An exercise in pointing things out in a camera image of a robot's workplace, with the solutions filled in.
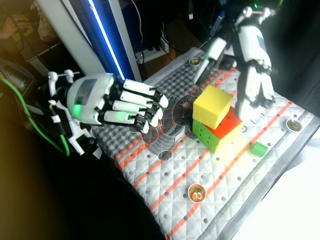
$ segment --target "robotic hand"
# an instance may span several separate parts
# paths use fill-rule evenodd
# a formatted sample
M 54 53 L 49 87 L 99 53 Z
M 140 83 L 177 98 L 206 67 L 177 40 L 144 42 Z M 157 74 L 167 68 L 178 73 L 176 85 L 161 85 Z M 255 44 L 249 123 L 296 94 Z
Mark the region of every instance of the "robotic hand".
M 228 66 L 238 67 L 241 71 L 235 111 L 242 121 L 246 121 L 255 115 L 255 110 L 259 107 L 269 108 L 275 103 L 270 78 L 272 64 L 259 29 L 261 23 L 273 16 L 275 11 L 268 7 L 253 10 L 250 6 L 245 6 L 236 18 L 230 17 L 230 12 L 232 11 L 229 11 L 229 19 L 217 32 L 197 71 L 194 83 L 197 83 L 210 63 L 218 68 L 223 57 L 232 59 Z
M 149 125 L 158 125 L 163 108 L 169 104 L 163 93 L 142 82 L 122 80 L 111 73 L 92 74 L 74 82 L 74 74 L 71 70 L 60 75 L 48 73 L 52 97 L 49 103 L 51 109 L 56 106 L 64 110 L 72 131 L 68 140 L 80 155 L 84 151 L 77 139 L 82 135 L 91 137 L 85 128 L 80 128 L 80 123 L 132 126 L 146 134 Z M 66 77 L 68 85 L 56 89 L 58 78 L 62 76 Z M 60 122 L 56 113 L 51 118 L 54 123 Z

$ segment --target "green led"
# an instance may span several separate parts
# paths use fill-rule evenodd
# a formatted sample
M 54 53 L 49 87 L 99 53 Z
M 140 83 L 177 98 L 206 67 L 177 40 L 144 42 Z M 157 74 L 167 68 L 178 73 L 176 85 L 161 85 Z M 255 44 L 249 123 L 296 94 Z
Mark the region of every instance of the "green led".
M 73 106 L 72 112 L 75 116 L 78 116 L 81 112 L 82 105 L 76 104 Z

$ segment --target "person's hand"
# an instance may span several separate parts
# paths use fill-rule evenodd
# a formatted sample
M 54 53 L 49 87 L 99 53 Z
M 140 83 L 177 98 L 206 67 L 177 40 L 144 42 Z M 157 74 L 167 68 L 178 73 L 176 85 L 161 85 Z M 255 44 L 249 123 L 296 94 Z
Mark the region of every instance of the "person's hand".
M 29 25 L 30 21 L 24 15 L 14 14 L 4 21 L 3 27 L 0 30 L 0 39 L 8 39 L 18 31 L 18 28 L 25 29 L 28 28 Z

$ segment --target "toy block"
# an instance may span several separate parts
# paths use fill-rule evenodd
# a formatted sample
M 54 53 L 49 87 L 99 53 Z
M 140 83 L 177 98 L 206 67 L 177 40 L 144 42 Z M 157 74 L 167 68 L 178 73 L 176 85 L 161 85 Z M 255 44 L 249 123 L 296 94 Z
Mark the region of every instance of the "toy block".
M 211 152 L 217 153 L 240 133 L 243 125 L 243 122 L 237 118 L 235 109 L 230 107 L 216 130 L 193 119 L 192 132 Z
M 214 86 L 207 86 L 193 103 L 192 118 L 216 129 L 227 115 L 233 96 Z
M 250 151 L 254 154 L 257 155 L 258 157 L 263 157 L 266 152 L 268 151 L 268 147 L 261 144 L 260 142 L 255 142 L 251 147 Z

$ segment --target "checkered fabric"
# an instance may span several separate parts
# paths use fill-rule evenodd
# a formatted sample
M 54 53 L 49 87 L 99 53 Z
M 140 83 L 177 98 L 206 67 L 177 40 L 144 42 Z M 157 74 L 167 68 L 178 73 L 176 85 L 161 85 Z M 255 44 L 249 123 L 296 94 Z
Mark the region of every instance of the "checkered fabric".
M 302 137 L 310 137 L 320 120 L 276 94 L 272 108 L 261 108 L 255 121 L 245 122 L 242 133 L 213 154 L 190 130 L 195 89 L 201 88 L 192 82 L 197 68 L 183 61 L 163 78 L 154 79 L 168 97 L 169 107 L 161 125 L 150 130 L 148 136 L 112 125 L 95 127 L 93 133 L 143 197 L 167 239 L 231 239 L 232 231 L 237 230 L 234 226 L 239 224 L 236 220 L 253 210 L 252 201 L 263 198 L 302 149 Z M 218 72 L 208 82 L 233 94 L 232 106 L 237 101 L 239 74 Z M 285 130 L 285 122 L 291 117 L 300 119 L 303 131 L 292 134 Z M 249 151 L 252 141 L 268 147 L 264 157 Z M 194 183 L 203 185 L 207 192 L 199 204 L 187 194 Z

